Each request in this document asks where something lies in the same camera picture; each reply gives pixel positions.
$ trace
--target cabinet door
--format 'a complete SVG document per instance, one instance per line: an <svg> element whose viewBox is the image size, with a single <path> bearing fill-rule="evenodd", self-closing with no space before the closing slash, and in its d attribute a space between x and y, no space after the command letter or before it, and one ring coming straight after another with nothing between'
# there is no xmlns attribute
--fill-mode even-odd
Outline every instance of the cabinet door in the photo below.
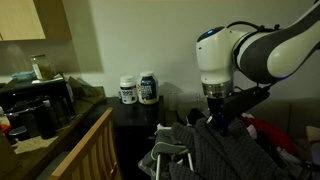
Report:
<svg viewBox="0 0 320 180"><path fill-rule="evenodd" d="M33 0L0 0L2 40L45 39Z"/></svg>

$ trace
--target cabinet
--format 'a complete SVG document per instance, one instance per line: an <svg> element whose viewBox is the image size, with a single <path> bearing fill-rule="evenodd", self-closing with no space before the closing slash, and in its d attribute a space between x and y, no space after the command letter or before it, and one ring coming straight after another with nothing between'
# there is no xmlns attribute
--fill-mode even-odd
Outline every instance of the cabinet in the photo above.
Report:
<svg viewBox="0 0 320 180"><path fill-rule="evenodd" d="M0 41L70 40L62 0L0 0Z"/></svg>

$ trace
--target white robotic arm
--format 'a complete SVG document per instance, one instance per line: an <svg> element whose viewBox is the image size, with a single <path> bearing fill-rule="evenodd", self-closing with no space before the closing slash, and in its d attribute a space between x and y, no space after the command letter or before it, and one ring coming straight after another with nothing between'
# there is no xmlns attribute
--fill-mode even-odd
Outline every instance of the white robotic arm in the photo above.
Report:
<svg viewBox="0 0 320 180"><path fill-rule="evenodd" d="M230 28L243 23L256 31ZM293 74L319 47L320 1L287 28L266 29L235 22L202 34L196 45L197 61L211 114L221 121L218 125L225 126L225 121L268 98L269 87ZM233 93L234 70L267 86Z"/></svg>

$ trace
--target kitchen counter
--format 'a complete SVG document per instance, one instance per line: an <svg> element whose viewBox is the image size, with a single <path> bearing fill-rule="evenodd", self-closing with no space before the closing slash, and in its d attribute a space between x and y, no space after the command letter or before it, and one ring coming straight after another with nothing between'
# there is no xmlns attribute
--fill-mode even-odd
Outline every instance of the kitchen counter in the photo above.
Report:
<svg viewBox="0 0 320 180"><path fill-rule="evenodd" d="M58 130L54 137L43 140L38 136L14 144L12 147L18 156L20 166L1 179L27 180L37 177L52 159L66 149L73 148L81 139L79 124L84 121L95 105L103 100L105 100L104 95L78 98L73 103L75 117L69 126Z"/></svg>

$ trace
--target jar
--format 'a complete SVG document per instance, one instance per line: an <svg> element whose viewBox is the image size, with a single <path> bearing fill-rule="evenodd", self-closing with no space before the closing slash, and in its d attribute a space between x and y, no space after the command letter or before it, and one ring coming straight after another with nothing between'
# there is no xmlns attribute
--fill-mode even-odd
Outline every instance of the jar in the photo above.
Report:
<svg viewBox="0 0 320 180"><path fill-rule="evenodd" d="M33 70L40 81L52 80L55 76L54 68L46 55L30 56Z"/></svg>
<svg viewBox="0 0 320 180"><path fill-rule="evenodd" d="M140 73L138 79L138 97L141 104L150 105L159 101L158 79L153 71Z"/></svg>
<svg viewBox="0 0 320 180"><path fill-rule="evenodd" d="M124 104L137 102L137 87L133 76L120 77L120 93Z"/></svg>

